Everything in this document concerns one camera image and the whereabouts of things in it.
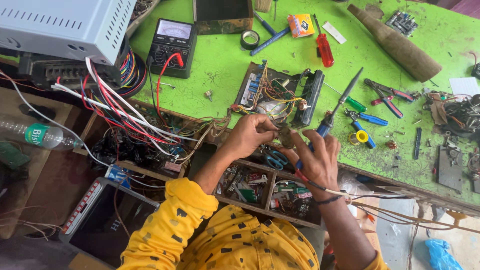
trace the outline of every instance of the analog multimeter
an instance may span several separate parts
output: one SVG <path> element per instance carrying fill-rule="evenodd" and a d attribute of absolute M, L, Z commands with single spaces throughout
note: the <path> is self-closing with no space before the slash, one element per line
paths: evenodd
<path fill-rule="evenodd" d="M 168 63 L 163 75 L 182 79 L 190 77 L 196 43 L 197 29 L 195 25 L 159 19 L 152 46 L 148 52 L 148 56 L 153 58 L 152 73 L 160 74 L 167 59 L 178 52 L 183 60 L 183 66 L 180 67 L 176 57 L 174 57 Z"/>

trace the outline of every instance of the soldering iron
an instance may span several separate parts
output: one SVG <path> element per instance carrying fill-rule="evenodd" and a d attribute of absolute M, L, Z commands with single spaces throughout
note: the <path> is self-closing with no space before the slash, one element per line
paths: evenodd
<path fill-rule="evenodd" d="M 327 134 L 330 132 L 330 130 L 332 130 L 333 128 L 333 122 L 334 122 L 334 116 L 338 110 L 338 108 L 340 108 L 340 105 L 342 105 L 343 103 L 345 103 L 345 100 L 347 100 L 347 97 L 349 96 L 350 92 L 352 91 L 353 87 L 355 86 L 355 84 L 357 84 L 357 81 L 359 80 L 359 77 L 360 77 L 360 74 L 362 73 L 363 71 L 363 67 L 360 69 L 360 71 L 357 73 L 357 75 L 353 78 L 353 80 L 350 82 L 350 84 L 347 86 L 347 89 L 345 89 L 345 92 L 343 92 L 343 95 L 340 97 L 340 99 L 338 100 L 338 104 L 336 105 L 335 109 L 333 110 L 332 114 L 329 114 L 327 115 L 321 122 L 320 122 L 320 126 L 317 128 L 317 133 L 322 136 L 322 138 L 325 138 L 325 136 L 327 136 Z M 308 144 L 308 148 L 310 148 L 310 150 L 312 152 L 315 152 L 315 149 L 313 148 L 313 145 L 312 143 L 310 142 Z M 303 168 L 303 163 L 301 162 L 301 160 L 299 160 L 296 164 L 297 166 L 297 169 L 301 169 Z"/>

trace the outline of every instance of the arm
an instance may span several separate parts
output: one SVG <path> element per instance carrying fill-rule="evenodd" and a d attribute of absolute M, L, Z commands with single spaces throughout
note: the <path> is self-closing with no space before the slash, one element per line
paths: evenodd
<path fill-rule="evenodd" d="M 306 130 L 303 134 L 310 139 L 315 149 L 315 152 L 311 152 L 296 131 L 292 130 L 291 133 L 298 154 L 292 149 L 280 151 L 292 164 L 296 164 L 300 158 L 304 165 L 301 171 L 308 179 L 330 190 L 339 191 L 336 183 L 338 172 L 336 158 L 340 150 L 338 140 L 331 135 L 323 139 L 316 131 Z M 306 185 L 315 201 L 325 201 L 336 196 Z M 367 268 L 375 260 L 376 252 L 357 225 L 345 201 L 339 199 L 326 205 L 319 205 L 318 208 L 328 229 L 338 268 L 342 270 Z"/>
<path fill-rule="evenodd" d="M 181 178 L 167 182 L 165 202 L 132 234 L 118 269 L 175 269 L 194 229 L 217 210 L 218 201 L 210 194 L 225 169 L 232 161 L 251 155 L 260 144 L 273 140 L 276 130 L 264 114 L 244 116 L 193 181 Z"/>
<path fill-rule="evenodd" d="M 265 114 L 241 117 L 225 143 L 193 177 L 206 194 L 211 194 L 227 167 L 237 159 L 251 155 L 260 144 L 278 136 L 277 128 Z"/>

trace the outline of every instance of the red screwdriver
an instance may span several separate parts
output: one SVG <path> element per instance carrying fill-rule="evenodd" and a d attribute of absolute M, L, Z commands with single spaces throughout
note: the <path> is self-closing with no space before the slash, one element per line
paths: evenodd
<path fill-rule="evenodd" d="M 333 66 L 335 62 L 333 60 L 332 50 L 330 49 L 330 44 L 327 41 L 327 35 L 322 34 L 320 30 L 320 26 L 318 25 L 317 16 L 314 14 L 313 18 L 315 19 L 315 23 L 317 24 L 318 28 L 318 37 L 317 37 L 317 53 L 320 53 L 320 57 L 322 58 L 322 62 L 324 63 L 325 67 Z"/>

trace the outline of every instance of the yellow spool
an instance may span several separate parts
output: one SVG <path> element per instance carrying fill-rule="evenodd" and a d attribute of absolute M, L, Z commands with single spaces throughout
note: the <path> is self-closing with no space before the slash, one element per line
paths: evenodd
<path fill-rule="evenodd" d="M 368 141 L 368 134 L 363 131 L 357 131 L 357 133 L 350 133 L 348 135 L 348 141 L 353 145 L 359 145 Z"/>

